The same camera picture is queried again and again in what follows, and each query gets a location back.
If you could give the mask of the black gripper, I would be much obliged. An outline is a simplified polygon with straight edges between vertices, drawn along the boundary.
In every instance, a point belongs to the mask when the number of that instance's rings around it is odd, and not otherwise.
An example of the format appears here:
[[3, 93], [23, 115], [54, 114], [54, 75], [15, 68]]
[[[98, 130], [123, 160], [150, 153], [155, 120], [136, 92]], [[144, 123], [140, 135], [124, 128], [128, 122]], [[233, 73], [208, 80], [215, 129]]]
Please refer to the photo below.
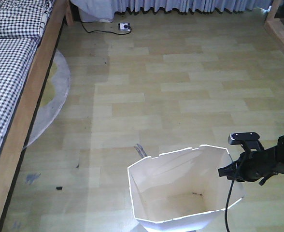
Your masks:
[[276, 145], [266, 150], [254, 150], [247, 145], [242, 145], [244, 152], [238, 160], [226, 167], [218, 169], [220, 177], [225, 176], [228, 180], [238, 182], [255, 182], [259, 179], [261, 183], [278, 175], [277, 164], [281, 160], [281, 148]]

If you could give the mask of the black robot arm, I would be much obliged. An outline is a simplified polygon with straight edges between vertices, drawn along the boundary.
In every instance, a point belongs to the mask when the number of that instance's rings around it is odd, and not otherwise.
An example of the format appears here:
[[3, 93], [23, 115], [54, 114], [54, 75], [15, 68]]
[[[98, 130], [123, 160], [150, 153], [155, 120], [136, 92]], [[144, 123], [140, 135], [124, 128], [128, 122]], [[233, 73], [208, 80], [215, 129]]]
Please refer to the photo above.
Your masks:
[[265, 149], [256, 132], [237, 132], [228, 137], [230, 145], [241, 145], [244, 152], [238, 160], [218, 169], [220, 177], [238, 182], [255, 182], [259, 185], [272, 176], [284, 174], [284, 135], [280, 136], [277, 145]]

